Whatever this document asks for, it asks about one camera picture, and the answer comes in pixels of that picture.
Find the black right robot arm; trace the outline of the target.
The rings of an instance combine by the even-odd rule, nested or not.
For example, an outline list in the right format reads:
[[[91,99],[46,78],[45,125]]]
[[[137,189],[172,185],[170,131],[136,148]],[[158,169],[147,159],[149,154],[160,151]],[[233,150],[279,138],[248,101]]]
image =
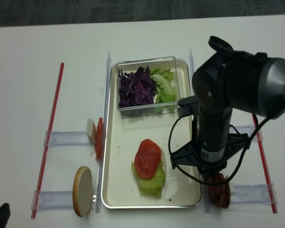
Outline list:
[[[193,74],[194,95],[178,102],[179,118],[193,117],[192,139],[170,153],[173,169],[186,165],[213,174],[245,153],[255,134],[229,131],[234,109],[266,121],[285,113],[285,59],[235,51],[215,36],[209,46],[215,54]]]

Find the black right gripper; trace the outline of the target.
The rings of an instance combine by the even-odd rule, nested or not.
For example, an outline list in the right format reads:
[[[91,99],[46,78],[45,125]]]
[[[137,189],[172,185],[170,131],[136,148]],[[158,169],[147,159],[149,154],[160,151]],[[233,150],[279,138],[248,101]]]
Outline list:
[[[225,169],[227,161],[238,153],[248,143],[247,133],[230,133],[227,136],[226,146],[217,152],[209,152],[199,148],[194,142],[182,146],[171,155],[172,168],[177,165],[193,166],[198,168],[201,175],[207,176]]]

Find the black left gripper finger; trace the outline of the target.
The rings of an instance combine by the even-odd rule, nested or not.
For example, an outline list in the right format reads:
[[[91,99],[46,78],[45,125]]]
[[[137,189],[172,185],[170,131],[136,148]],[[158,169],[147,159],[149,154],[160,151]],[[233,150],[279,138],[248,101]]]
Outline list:
[[[0,206],[0,228],[5,228],[10,218],[10,205],[4,203]]]

